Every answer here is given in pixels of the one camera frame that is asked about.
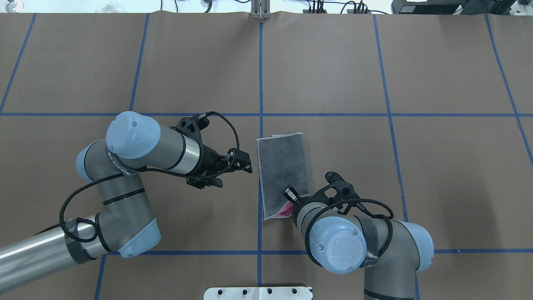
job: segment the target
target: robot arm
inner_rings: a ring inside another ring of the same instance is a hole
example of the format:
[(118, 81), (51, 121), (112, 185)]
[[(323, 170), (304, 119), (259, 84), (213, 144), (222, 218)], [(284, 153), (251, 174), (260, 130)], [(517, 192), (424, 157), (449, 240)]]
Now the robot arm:
[(119, 114), (106, 139), (93, 142), (76, 159), (76, 169), (87, 182), (105, 180), (97, 185), (104, 211), (66, 221), (64, 225), (75, 239), (56, 227), (0, 248), (0, 293), (109, 251), (128, 258), (157, 245), (161, 235), (141, 172), (185, 177), (196, 188), (222, 187), (217, 176), (223, 172), (251, 173), (246, 152), (232, 148), (228, 155), (219, 155), (202, 144), (200, 130), (208, 126), (209, 114), (182, 118), (171, 128), (135, 112)]
[[(328, 172), (326, 180), (329, 185), (313, 196), (302, 198), (291, 187), (282, 192), (294, 205), (294, 221), (310, 258), (337, 274), (365, 268), (365, 300), (414, 300), (415, 272), (427, 269), (433, 257), (429, 233), (417, 224), (391, 221), (392, 214), (371, 214), (362, 203), (392, 211), (378, 201), (361, 199), (337, 173)], [(324, 193), (330, 188), (337, 191), (332, 198)], [(342, 211), (343, 203), (349, 205)], [(367, 215), (348, 215), (353, 206)]]

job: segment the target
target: metal stand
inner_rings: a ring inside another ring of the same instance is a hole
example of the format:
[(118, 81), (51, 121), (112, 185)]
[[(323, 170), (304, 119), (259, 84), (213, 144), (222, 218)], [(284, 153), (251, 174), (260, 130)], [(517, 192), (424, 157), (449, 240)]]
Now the metal stand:
[(256, 20), (270, 19), (270, 0), (252, 0), (251, 18)]

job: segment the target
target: black tape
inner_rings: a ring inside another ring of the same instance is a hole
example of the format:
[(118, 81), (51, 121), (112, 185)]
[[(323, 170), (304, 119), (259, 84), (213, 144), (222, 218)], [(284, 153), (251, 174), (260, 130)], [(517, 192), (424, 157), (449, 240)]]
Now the black tape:
[(132, 175), (139, 174), (139, 172), (126, 166), (122, 161), (120, 161), (118, 156), (115, 153), (111, 152), (109, 148), (107, 147), (107, 145), (106, 145), (106, 153), (107, 153), (107, 158), (109, 158), (109, 161), (111, 161), (111, 163), (115, 166), (115, 168), (117, 168), (117, 170), (120, 171), (120, 173), (126, 176), (132, 176)]
[[(78, 236), (78, 221), (71, 219), (65, 222), (65, 225), (72, 234), (75, 236)], [(65, 235), (65, 244), (67, 245), (68, 252), (70, 253), (70, 257), (72, 259), (80, 264), (83, 265), (85, 263), (90, 262), (91, 260), (94, 260), (95, 258), (89, 256), (89, 254), (83, 249), (82, 244), (78, 241), (75, 241), (71, 239), (66, 233)]]
[(126, 193), (126, 194), (122, 194), (120, 196), (116, 196), (116, 197), (111, 198), (111, 199), (107, 199), (107, 200), (105, 200), (103, 202), (103, 205), (106, 206), (108, 204), (115, 203), (117, 201), (124, 200), (126, 198), (129, 198), (129, 197), (132, 197), (132, 196), (144, 193), (144, 192), (145, 192), (144, 187), (143, 188), (139, 188), (138, 190), (134, 190), (132, 192), (129, 192), (129, 193)]
[(185, 141), (185, 136), (180, 133), (181, 139), (183, 141), (183, 149), (181, 149), (180, 158), (177, 159), (176, 163), (173, 164), (170, 168), (167, 168), (165, 170), (172, 170), (177, 167), (178, 164), (180, 164), (181, 160), (183, 159), (183, 156), (185, 155), (185, 149), (187, 148), (187, 142)]
[(360, 267), (371, 267), (377, 264), (379, 258), (379, 245), (377, 239), (377, 228), (374, 222), (367, 216), (355, 216), (363, 230), (363, 235), (367, 244), (365, 261)]
[(370, 296), (372, 298), (376, 298), (379, 300), (415, 300), (415, 298), (401, 298), (401, 297), (392, 297), (392, 296), (385, 296), (378, 293), (374, 293), (373, 291), (369, 291), (365, 289), (365, 295)]
[(100, 229), (100, 213), (96, 214), (94, 217), (94, 222), (96, 223), (96, 234), (98, 235), (98, 239), (100, 240), (100, 243), (102, 244), (102, 247), (107, 251), (111, 252), (111, 248), (107, 245), (106, 241), (103, 239), (102, 230)]

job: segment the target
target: silver arm tube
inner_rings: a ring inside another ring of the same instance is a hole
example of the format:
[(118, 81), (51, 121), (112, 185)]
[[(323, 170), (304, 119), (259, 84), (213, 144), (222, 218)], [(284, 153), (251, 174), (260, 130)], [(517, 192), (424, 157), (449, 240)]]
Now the silver arm tube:
[[(94, 220), (94, 215), (87, 219)], [(81, 238), (90, 238), (94, 228), (80, 223), (78, 234)], [(83, 246), (91, 257), (107, 252), (98, 239)], [(61, 228), (34, 235), (0, 248), (0, 293), (78, 264), (67, 248)]]
[[(160, 126), (152, 118), (125, 112), (117, 116), (114, 122), (106, 136), (110, 145), (114, 145), (116, 150), (122, 146), (123, 151), (141, 145), (136, 150), (142, 155), (129, 159), (120, 157), (122, 163), (130, 168), (148, 164), (185, 174), (199, 161), (199, 146), (194, 140)], [(125, 134), (139, 128), (148, 129), (144, 135), (138, 132)], [(158, 138), (152, 139), (153, 132), (157, 131)], [(147, 140), (153, 142), (151, 147), (147, 145)], [(89, 182), (119, 173), (108, 158), (104, 140), (86, 147), (78, 156), (76, 167), (78, 173)], [(89, 243), (78, 243), (67, 238), (61, 228), (55, 228), (0, 248), (0, 294), (89, 262), (91, 258), (108, 251), (116, 250), (124, 257), (131, 257), (151, 249), (159, 242), (157, 221), (139, 174), (105, 181), (97, 187), (105, 211), (86, 219), (96, 223), (98, 238)], [(69, 230), (74, 230), (76, 221), (67, 223), (70, 224), (70, 227), (67, 226)], [(77, 230), (80, 238), (88, 239), (94, 235), (94, 228), (89, 224), (79, 223)]]

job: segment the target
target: metal plate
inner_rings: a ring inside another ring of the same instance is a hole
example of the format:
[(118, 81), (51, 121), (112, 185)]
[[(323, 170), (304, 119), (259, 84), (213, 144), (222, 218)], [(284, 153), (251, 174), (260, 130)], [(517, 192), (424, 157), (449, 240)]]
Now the metal plate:
[(312, 300), (312, 287), (241, 287), (208, 288), (204, 300), (248, 299), (248, 300)]

